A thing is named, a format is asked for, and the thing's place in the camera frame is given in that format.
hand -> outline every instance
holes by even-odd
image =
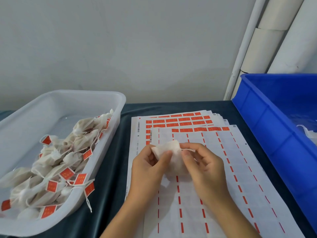
[[[144,209],[157,194],[172,157],[172,151],[167,151],[157,161],[151,147],[154,145],[145,146],[133,160],[130,191],[127,196],[127,200]]]
[[[180,148],[196,151],[183,150],[182,158],[192,176],[195,190],[204,204],[212,210],[218,204],[231,201],[223,160],[199,143],[181,143]]]

stack of paper sheets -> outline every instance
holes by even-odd
[[[229,192],[263,238],[304,237],[236,125],[212,111],[133,117],[126,194],[133,159],[147,145],[172,140],[204,144],[225,164]],[[191,177],[163,176],[136,238],[226,237],[197,196]]]

forearm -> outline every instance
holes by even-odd
[[[127,198],[100,238],[133,237],[144,212],[142,205],[135,204]]]
[[[227,238],[261,238],[231,198],[209,206]]]

person's left hand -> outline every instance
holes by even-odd
[[[171,161],[172,151],[165,152],[157,161],[147,145],[133,160],[131,185],[127,200],[146,209],[152,198],[158,193],[162,177]]]

person's arm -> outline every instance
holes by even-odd
[[[162,177],[172,157],[172,152],[165,152],[159,161],[147,145],[135,157],[132,164],[129,194],[100,238],[133,237],[145,211],[161,185]]]
[[[180,147],[196,151],[183,150],[184,163],[198,196],[216,216],[227,238],[261,238],[230,196],[223,160],[202,144],[183,143]]]

